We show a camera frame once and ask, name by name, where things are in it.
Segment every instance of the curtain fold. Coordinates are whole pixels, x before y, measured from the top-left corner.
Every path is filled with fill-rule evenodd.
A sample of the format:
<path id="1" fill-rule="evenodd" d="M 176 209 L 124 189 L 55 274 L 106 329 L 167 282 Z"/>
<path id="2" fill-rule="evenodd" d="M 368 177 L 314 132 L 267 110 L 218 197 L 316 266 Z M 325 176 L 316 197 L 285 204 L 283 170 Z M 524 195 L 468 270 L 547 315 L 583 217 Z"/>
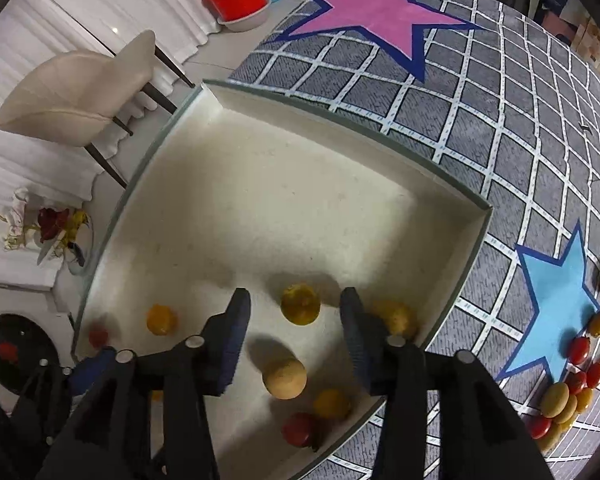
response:
<path id="1" fill-rule="evenodd" d="M 24 76 L 56 54 L 86 48 L 105 55 L 120 51 L 150 28 L 157 45 L 176 64 L 206 43 L 219 26 L 202 0 L 11 0 L 0 14 L 0 106 Z M 173 91 L 176 75 L 157 59 L 152 84 Z M 138 94 L 119 117 L 142 117 L 157 107 Z M 115 155 L 126 133 L 112 125 L 94 142 L 107 158 Z M 0 213 L 11 205 L 13 191 L 26 187 L 46 204 L 80 207 L 91 199 L 93 179 L 102 169 L 81 148 L 0 131 Z M 50 288 L 61 265 L 36 266 L 38 249 L 5 252 L 0 225 L 0 283 Z"/>

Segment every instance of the red flower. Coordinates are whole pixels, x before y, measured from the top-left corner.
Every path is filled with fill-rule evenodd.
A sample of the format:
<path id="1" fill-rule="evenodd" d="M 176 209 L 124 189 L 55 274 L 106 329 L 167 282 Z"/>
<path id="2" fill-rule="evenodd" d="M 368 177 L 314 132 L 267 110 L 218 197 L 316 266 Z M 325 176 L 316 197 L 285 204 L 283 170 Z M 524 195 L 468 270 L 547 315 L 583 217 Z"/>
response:
<path id="1" fill-rule="evenodd" d="M 69 210 L 56 211 L 49 207 L 43 207 L 38 212 L 38 225 L 40 226 L 40 241 L 51 240 L 58 236 L 64 229 L 69 218 Z"/>
<path id="2" fill-rule="evenodd" d="M 0 359 L 12 365 L 18 364 L 18 347 L 8 341 L 0 343 Z"/>

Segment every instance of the table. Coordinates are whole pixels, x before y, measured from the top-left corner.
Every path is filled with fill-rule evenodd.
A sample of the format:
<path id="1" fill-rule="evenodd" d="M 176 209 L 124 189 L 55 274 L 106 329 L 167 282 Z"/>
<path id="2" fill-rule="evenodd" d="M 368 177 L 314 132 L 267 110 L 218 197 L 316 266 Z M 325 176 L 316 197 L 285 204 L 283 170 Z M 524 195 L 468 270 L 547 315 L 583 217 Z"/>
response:
<path id="1" fill-rule="evenodd" d="M 516 243 L 557 257 L 579 220 L 587 282 L 596 293 L 600 75 L 539 25 L 494 0 L 418 1 L 484 29 L 427 30 L 424 83 L 356 32 L 272 41 L 318 9 L 312 0 L 287 16 L 230 80 L 304 100 L 388 135 L 494 206 L 475 267 L 428 349 L 446 355 L 471 349 L 495 375 L 533 312 Z M 600 340 L 593 354 L 599 356 Z M 538 413 L 548 381 L 538 365 L 500 386 L 527 418 Z M 430 392 L 427 480 L 438 478 L 438 410 Z M 383 414 L 307 478 L 368 478 Z M 547 457 L 555 478 L 574 478 L 599 443 L 600 387 L 592 408 Z"/>

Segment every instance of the white tile floor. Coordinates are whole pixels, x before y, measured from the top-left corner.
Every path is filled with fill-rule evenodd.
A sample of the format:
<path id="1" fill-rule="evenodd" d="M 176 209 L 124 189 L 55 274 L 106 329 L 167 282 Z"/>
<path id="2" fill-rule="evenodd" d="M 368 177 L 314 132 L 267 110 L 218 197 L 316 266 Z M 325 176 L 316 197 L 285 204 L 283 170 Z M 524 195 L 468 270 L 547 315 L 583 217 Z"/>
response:
<path id="1" fill-rule="evenodd" d="M 184 63 L 187 77 L 195 84 L 203 79 L 225 79 L 246 58 L 273 28 L 304 0 L 280 0 L 271 4 L 267 21 L 247 32 L 234 33 L 223 29 L 209 36 L 206 44 Z M 189 94 L 189 87 L 181 81 L 174 85 L 169 99 L 179 105 Z M 131 119 L 129 127 L 133 137 L 126 137 L 118 145 L 118 153 L 110 160 L 120 174 L 129 181 L 138 163 L 153 142 L 169 115 L 161 108 L 148 112 L 145 117 Z M 122 195 L 122 188 L 107 174 L 99 175 L 93 184 L 93 199 L 84 204 L 93 219 L 94 245 L 100 245 L 109 225 L 113 210 Z M 77 314 L 80 298 L 84 292 L 84 277 L 72 276 L 65 267 L 56 279 L 53 289 L 58 309 Z"/>

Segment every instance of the dark blue star outline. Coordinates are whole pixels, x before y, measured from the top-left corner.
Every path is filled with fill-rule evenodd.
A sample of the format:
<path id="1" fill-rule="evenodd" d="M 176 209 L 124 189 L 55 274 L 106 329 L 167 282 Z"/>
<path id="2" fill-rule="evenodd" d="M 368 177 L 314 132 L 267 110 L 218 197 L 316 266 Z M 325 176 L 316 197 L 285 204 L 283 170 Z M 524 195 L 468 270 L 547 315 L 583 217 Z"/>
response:
<path id="1" fill-rule="evenodd" d="M 560 256 L 560 258 L 558 258 L 558 259 L 553 258 L 552 256 L 547 256 L 546 254 L 542 254 L 538 251 L 530 249 L 529 247 L 525 247 L 525 246 L 518 245 L 518 244 L 516 244 L 516 251 L 518 252 L 519 256 L 522 256 L 522 254 L 524 254 L 526 256 L 531 256 L 538 260 L 542 260 L 548 264 L 552 264 L 552 265 L 561 267 L 567 257 L 567 254 L 569 254 L 571 245 L 573 245 L 573 242 L 576 238 L 579 238 L 580 240 L 582 240 L 582 244 L 581 244 L 580 248 L 582 250 L 582 257 L 583 257 L 584 263 L 585 263 L 584 273 L 582 276 L 582 289 L 584 290 L 586 295 L 591 300 L 594 310 L 599 311 L 600 304 L 598 303 L 598 300 L 596 300 L 596 298 L 593 296 L 593 294 L 590 292 L 590 290 L 587 288 L 587 285 L 585 284 L 585 280 L 587 277 L 587 255 L 585 254 L 585 251 L 584 251 L 584 236 L 582 235 L 582 227 L 580 225 L 580 221 L 577 222 L 576 227 L 573 229 L 573 232 L 571 233 L 571 238 L 568 241 L 567 246 L 564 248 L 564 251 L 562 252 L 562 256 Z M 525 275 L 525 283 L 526 283 L 528 291 L 529 291 L 529 296 L 531 297 L 531 305 L 534 308 L 534 315 L 531 318 L 529 325 L 526 327 L 526 331 L 525 331 L 524 335 L 522 336 L 522 339 L 516 346 L 516 349 L 513 351 L 513 354 L 511 354 L 511 356 L 507 360 L 507 363 L 502 367 L 502 370 L 497 375 L 497 377 L 495 379 L 496 381 L 502 380 L 506 377 L 511 377 L 512 375 L 515 375 L 515 374 L 519 374 L 520 372 L 523 372 L 525 370 L 529 370 L 529 368 L 533 368 L 534 366 L 536 366 L 538 364 L 542 365 L 542 368 L 544 368 L 544 371 L 548 377 L 552 376 L 550 373 L 550 370 L 549 370 L 549 363 L 547 362 L 545 356 L 538 358 L 535 361 L 532 361 L 530 363 L 527 363 L 526 365 L 522 365 L 521 367 L 518 367 L 515 370 L 510 370 L 508 372 L 505 371 L 505 370 L 507 370 L 509 365 L 513 362 L 513 359 L 515 359 L 516 355 L 518 354 L 518 351 L 522 348 L 522 345 L 526 341 L 526 337 L 529 335 L 529 333 L 531 332 L 531 329 L 533 328 L 534 323 L 536 322 L 536 318 L 538 318 L 538 316 L 540 314 L 540 308 L 538 307 L 538 299 L 536 298 L 536 294 L 533 290 L 533 286 L 531 285 L 532 282 L 531 282 L 531 278 L 529 276 L 529 271 L 526 268 L 525 259 L 520 257 L 519 260 L 520 260 L 520 266 L 522 266 L 522 272 Z M 578 333 L 578 336 L 582 335 L 584 333 L 584 331 L 586 330 L 586 328 L 587 327 L 585 326 Z M 561 376 L 558 378 L 554 378 L 555 382 L 560 381 L 562 379 L 565 370 L 566 370 L 566 366 L 563 368 Z"/>
<path id="2" fill-rule="evenodd" d="M 425 9 L 432 10 L 433 12 L 435 12 L 437 14 L 444 14 L 445 16 L 450 16 L 450 17 L 455 18 L 456 20 L 460 20 L 462 22 L 462 23 L 458 23 L 456 25 L 441 25 L 441 24 L 435 24 L 435 23 L 430 24 L 430 25 L 413 25 L 411 27 L 411 33 L 412 33 L 411 54 L 413 56 L 413 59 L 410 59 L 401 50 L 399 50 L 398 48 L 395 48 L 393 45 L 387 43 L 385 40 L 383 40 L 379 36 L 376 36 L 369 30 L 367 30 L 365 27 L 362 27 L 359 25 L 355 25 L 352 27 L 336 27 L 336 28 L 330 28 L 330 29 L 325 29 L 325 30 L 320 30 L 320 31 L 315 31 L 315 32 L 304 32 L 302 34 L 292 36 L 291 34 L 297 28 L 301 27 L 305 23 L 310 22 L 314 18 L 317 18 L 321 14 L 324 14 L 328 10 L 333 9 L 333 7 L 331 7 L 324 0 L 313 0 L 313 1 L 320 7 L 319 10 L 316 10 L 310 16 L 307 16 L 306 18 L 303 18 L 299 22 L 291 25 L 289 28 L 286 28 L 283 32 L 280 33 L 280 35 L 278 35 L 273 40 L 267 41 L 266 43 L 273 43 L 273 42 L 277 42 L 277 41 L 300 40 L 301 38 L 308 38 L 310 36 L 316 36 L 323 32 L 338 32 L 341 30 L 355 30 L 358 33 L 362 34 L 369 41 L 374 42 L 380 48 L 382 48 L 401 67 L 403 67 L 405 70 L 410 72 L 414 76 L 414 78 L 418 79 L 419 81 L 424 82 L 424 75 L 425 75 L 424 30 L 426 28 L 451 28 L 451 29 L 455 29 L 455 30 L 469 30 L 471 28 L 474 28 L 477 30 L 483 30 L 482 27 L 480 27 L 479 25 L 476 25 L 475 23 L 468 22 L 467 20 L 458 18 L 457 16 L 453 16 L 451 14 L 446 14 L 445 12 L 440 12 L 439 10 L 434 9 L 433 7 L 430 7 L 425 4 L 421 4 L 420 2 L 418 2 L 416 0 L 407 0 L 408 2 L 410 2 L 412 4 L 418 5 L 420 7 L 424 7 Z"/>

